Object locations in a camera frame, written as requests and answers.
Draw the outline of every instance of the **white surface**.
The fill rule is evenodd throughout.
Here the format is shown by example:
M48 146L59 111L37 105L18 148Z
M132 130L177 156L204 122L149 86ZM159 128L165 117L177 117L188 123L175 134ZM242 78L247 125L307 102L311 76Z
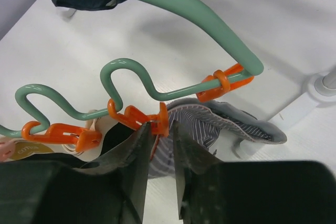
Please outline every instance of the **white surface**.
M304 120L317 106L323 105L327 107L335 105L336 95L330 95L331 90L326 88L322 83L323 78L327 74L327 72L317 73L309 77L302 86L303 93L268 120L268 122L286 132L295 124ZM328 93L330 96L322 94L321 91L325 92L325 90L330 92ZM237 145L235 152L240 158L248 159L264 146L266 146L266 144L243 140Z
M235 31L265 64L265 72L246 87L219 99L268 120L300 94L305 78L336 63L334 0L202 0ZM41 83L86 112L106 106L99 80L109 61L129 57L142 63L156 88L170 91L199 83L216 69L234 64L207 34L187 20L135 0L115 10L76 12L61 19L50 0L38 0L0 41L0 123L20 129L32 118L14 100L15 91ZM124 104L154 113L152 100L129 71L112 75ZM31 101L50 119L84 125L44 97ZM316 159L336 170L336 107L318 108L287 132L288 143L266 146L253 160ZM223 132L218 156L237 160L233 137ZM177 221L175 182L149 181L144 223Z

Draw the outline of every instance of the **drying rack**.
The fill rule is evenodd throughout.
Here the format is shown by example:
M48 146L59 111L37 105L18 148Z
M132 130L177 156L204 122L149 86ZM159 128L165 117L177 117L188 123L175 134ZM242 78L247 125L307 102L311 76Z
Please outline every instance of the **drying rack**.
M162 9L171 11L180 15L206 33L208 33L224 50L226 50L241 66L238 72L234 72L227 76L230 84L238 82L246 83L253 76L262 73L264 67L260 60L247 48L247 46L238 38L238 36L204 3L199 0L140 0ZM155 100L168 101L181 98L187 95L200 93L207 90L222 87L222 83L215 76L206 79L202 83L186 87L183 89L159 93L153 84L153 81L146 71L146 69L138 62L131 59L117 59L106 64L100 72L100 80L115 102L116 111L123 108L122 99L116 90L112 80L111 74L118 69L128 69L135 72L141 79L147 93ZM63 109L69 116L77 120L90 120L101 116L108 115L108 109L101 109L91 113L81 113L74 109L74 107L56 90L41 84L25 85L17 90L15 99L18 105L28 114L34 117L39 123L31 129L30 134L35 134L44 131L50 127L50 121L27 99L29 94L40 94L52 101L54 101L61 109ZM21 130L10 130L0 125L0 134L12 138L21 137Z

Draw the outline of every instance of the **orange plastic clip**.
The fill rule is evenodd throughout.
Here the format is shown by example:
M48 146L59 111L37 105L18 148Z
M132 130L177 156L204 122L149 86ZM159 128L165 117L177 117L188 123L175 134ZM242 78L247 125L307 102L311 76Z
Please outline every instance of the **orange plastic clip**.
M242 81L236 81L234 83L230 83L229 80L227 79L228 75L241 72L243 71L243 69L244 68L240 64L235 64L234 66L230 67L224 72L222 72L221 70L217 70L216 72L214 72L212 76L207 76L202 82L218 79L221 82L222 86L197 93L196 96L198 100L200 102L207 102L216 99L218 97L221 97L232 90L238 89L246 84L249 84L253 80L254 76L251 76Z
M117 113L115 104L112 99L109 100L107 108L112 118L127 127L137 130L145 122L151 122L153 135L169 135L169 118L168 110L164 102L160 102L160 112L157 115L145 115L136 107L130 105L125 109L125 113Z
M46 144L74 144L76 152L84 152L99 146L102 134L86 128L72 126L63 123L52 124L44 135L30 135L30 130L40 125L39 122L26 123L21 131L22 138L38 143Z
M242 67L242 65L240 65L239 63L238 64L235 64L234 66L230 67L229 69L226 69L224 71L224 74L226 76L229 76L230 74L234 74L234 73L239 73L239 72L242 72L244 70L244 68ZM236 81L234 83L231 83L230 84L230 91L232 90L235 90L235 89L238 89L244 85L247 85L249 84L250 82L252 82L254 79L254 76L251 76L245 80L241 80L241 81Z

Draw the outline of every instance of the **clothing label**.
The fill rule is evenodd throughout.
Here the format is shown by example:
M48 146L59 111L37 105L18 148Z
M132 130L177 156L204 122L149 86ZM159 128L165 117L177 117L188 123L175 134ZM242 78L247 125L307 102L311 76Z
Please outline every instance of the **clothing label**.
M40 143L20 142L15 145L15 152L10 157L13 160L20 160L33 154L54 153L48 146Z

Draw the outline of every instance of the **gray fabric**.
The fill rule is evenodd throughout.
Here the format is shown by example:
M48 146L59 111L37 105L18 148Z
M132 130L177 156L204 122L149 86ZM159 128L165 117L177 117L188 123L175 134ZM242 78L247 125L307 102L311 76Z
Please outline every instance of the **gray fabric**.
M200 103L197 99L180 99L168 104L167 108L169 136L159 139L150 163L149 178L175 174L172 131L174 120L182 123L190 136L206 150L218 139L222 129L254 142L280 144L287 141L286 135L276 126L258 121L228 103Z

